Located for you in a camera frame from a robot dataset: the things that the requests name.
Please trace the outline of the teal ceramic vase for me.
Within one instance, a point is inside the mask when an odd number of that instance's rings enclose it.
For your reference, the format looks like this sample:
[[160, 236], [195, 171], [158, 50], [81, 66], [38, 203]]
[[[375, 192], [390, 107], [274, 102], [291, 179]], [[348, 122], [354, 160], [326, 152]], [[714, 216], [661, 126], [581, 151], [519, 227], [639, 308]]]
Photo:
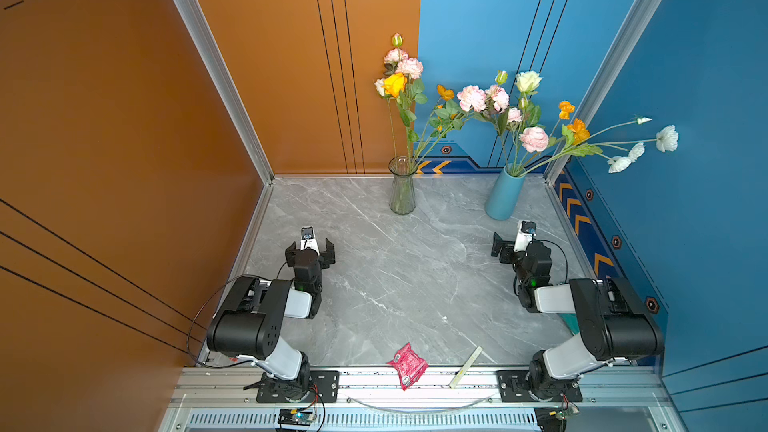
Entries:
[[497, 177], [485, 203], [486, 214], [494, 220], [509, 219], [519, 200], [524, 177], [511, 174], [511, 167], [505, 166]]

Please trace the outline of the pink ranunculus stem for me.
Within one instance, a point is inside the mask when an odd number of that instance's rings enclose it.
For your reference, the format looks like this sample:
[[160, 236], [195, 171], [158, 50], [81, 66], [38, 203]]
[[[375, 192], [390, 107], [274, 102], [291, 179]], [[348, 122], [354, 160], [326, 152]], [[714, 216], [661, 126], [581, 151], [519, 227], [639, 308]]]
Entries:
[[511, 148], [505, 171], [513, 177], [525, 174], [525, 158], [528, 155], [543, 152], [549, 147], [550, 138], [546, 130], [539, 125], [541, 107], [528, 105], [522, 109], [512, 107], [508, 110], [507, 126]]

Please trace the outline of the clear glass vase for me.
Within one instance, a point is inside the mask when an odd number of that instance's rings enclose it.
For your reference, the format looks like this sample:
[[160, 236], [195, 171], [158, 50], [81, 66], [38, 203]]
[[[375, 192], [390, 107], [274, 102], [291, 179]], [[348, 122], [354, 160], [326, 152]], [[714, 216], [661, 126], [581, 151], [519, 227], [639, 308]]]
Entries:
[[400, 155], [389, 162], [389, 172], [392, 174], [389, 194], [390, 210], [398, 215], [408, 215], [416, 207], [414, 187], [416, 168], [407, 156]]

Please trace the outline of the yellow orange poppy stem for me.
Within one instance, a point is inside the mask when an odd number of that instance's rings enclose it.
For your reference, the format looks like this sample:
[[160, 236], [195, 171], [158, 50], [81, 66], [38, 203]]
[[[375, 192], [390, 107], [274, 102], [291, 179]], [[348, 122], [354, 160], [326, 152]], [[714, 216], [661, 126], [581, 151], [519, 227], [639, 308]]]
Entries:
[[551, 162], [565, 157], [587, 157], [600, 155], [603, 150], [599, 145], [591, 144], [591, 133], [581, 119], [574, 119], [561, 124], [562, 120], [569, 119], [575, 108], [566, 102], [560, 104], [560, 112], [556, 125], [560, 126], [552, 133], [548, 133], [549, 147], [543, 152], [533, 154], [534, 158], [525, 163], [526, 172], [523, 176], [549, 165]]

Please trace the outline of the cream white rose stem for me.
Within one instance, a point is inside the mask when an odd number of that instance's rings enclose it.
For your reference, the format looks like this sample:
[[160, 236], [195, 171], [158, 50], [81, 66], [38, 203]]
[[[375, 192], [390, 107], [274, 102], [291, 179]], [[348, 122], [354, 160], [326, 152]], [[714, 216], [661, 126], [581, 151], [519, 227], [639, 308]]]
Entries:
[[533, 97], [538, 93], [542, 76], [536, 71], [518, 73], [515, 77], [515, 89], [518, 92], [518, 102], [514, 107], [522, 109], [528, 105], [537, 105]]

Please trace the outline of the yellow rose pink spray stem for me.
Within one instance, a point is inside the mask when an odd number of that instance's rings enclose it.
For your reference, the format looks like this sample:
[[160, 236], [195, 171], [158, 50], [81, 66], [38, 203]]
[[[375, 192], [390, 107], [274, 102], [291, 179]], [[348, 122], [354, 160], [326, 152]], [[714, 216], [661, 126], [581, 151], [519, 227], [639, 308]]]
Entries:
[[401, 34], [394, 33], [391, 37], [392, 48], [383, 59], [386, 92], [391, 96], [391, 105], [397, 107], [399, 117], [405, 127], [406, 156], [416, 168], [414, 146], [419, 142], [420, 135], [414, 130], [417, 120], [414, 112], [416, 104], [425, 104], [427, 97], [424, 92], [422, 74], [423, 63], [417, 56], [412, 56], [404, 48]]

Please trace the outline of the white pink bud stem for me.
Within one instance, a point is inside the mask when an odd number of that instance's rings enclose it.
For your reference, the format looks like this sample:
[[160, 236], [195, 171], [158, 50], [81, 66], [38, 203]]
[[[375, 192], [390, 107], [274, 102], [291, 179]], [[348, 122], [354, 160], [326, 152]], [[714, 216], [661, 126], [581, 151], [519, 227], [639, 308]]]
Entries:
[[386, 104], [387, 104], [388, 120], [389, 120], [390, 132], [391, 132], [391, 137], [392, 137], [393, 156], [396, 157], [398, 155], [398, 150], [397, 150], [396, 132], [395, 132], [395, 127], [394, 127], [394, 118], [393, 118], [392, 107], [391, 107], [391, 100], [392, 100], [392, 98], [386, 92], [386, 89], [385, 89], [385, 79], [384, 78], [376, 79], [375, 82], [374, 82], [374, 85], [375, 85], [375, 88], [376, 88], [376, 91], [377, 91], [378, 95], [382, 99], [384, 99]]

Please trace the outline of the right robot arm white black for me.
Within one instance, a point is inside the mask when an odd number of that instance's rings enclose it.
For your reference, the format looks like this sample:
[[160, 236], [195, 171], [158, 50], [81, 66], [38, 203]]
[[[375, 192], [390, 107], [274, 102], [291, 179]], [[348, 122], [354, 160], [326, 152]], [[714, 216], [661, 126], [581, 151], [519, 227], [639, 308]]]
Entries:
[[554, 285], [551, 249], [524, 231], [513, 241], [495, 233], [491, 255], [513, 268], [513, 292], [527, 312], [573, 314], [578, 325], [570, 339], [535, 353], [527, 372], [497, 374], [503, 401], [578, 402], [585, 374], [663, 352], [661, 328], [628, 280], [576, 278]]

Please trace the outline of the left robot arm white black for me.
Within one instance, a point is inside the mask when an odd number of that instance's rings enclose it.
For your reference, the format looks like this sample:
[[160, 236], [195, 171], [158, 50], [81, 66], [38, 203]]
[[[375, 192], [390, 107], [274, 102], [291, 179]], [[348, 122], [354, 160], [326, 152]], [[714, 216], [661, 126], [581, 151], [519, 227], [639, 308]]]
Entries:
[[335, 245], [317, 245], [312, 230], [302, 231], [300, 242], [285, 251], [292, 279], [267, 280], [243, 275], [234, 280], [207, 330], [212, 352], [254, 365], [262, 377], [244, 388], [257, 392], [260, 403], [304, 402], [331, 399], [330, 383], [336, 372], [315, 374], [306, 353], [281, 337], [286, 318], [315, 318], [322, 304], [322, 272], [335, 263]]

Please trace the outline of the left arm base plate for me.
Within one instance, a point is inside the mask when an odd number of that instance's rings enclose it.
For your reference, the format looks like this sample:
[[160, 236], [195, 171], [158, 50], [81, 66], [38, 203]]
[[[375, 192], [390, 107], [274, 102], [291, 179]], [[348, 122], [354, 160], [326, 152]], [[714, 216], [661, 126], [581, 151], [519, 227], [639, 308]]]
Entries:
[[256, 401], [264, 404], [276, 403], [309, 403], [316, 395], [325, 403], [335, 403], [339, 392], [340, 372], [337, 370], [311, 369], [308, 373], [301, 372], [291, 381], [270, 377], [263, 373]]

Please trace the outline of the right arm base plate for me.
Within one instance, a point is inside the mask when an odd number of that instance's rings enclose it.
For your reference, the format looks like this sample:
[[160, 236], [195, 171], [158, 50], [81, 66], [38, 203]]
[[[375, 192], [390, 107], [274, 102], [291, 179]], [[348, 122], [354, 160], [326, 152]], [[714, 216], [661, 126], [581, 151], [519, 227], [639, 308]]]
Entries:
[[497, 387], [504, 403], [551, 402], [579, 403], [583, 401], [576, 380], [544, 378], [534, 379], [530, 371], [499, 370], [496, 372]]

